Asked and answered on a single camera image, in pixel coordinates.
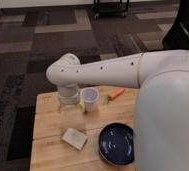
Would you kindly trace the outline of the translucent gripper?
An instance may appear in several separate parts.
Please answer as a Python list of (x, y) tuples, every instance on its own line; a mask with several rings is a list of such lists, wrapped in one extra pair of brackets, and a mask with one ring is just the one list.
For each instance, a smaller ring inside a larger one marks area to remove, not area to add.
[(65, 132), (68, 128), (73, 128), (84, 132), (85, 120), (83, 109), (80, 105), (80, 96), (78, 94), (69, 97), (59, 97), (60, 101), (60, 128)]

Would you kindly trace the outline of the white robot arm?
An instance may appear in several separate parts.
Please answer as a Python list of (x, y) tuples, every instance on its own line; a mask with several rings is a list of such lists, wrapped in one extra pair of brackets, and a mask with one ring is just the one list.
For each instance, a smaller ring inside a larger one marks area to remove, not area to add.
[(143, 52), (82, 64), (67, 53), (46, 77), (61, 98), (79, 84), (138, 91), (134, 117), (136, 171), (189, 171), (189, 50)]

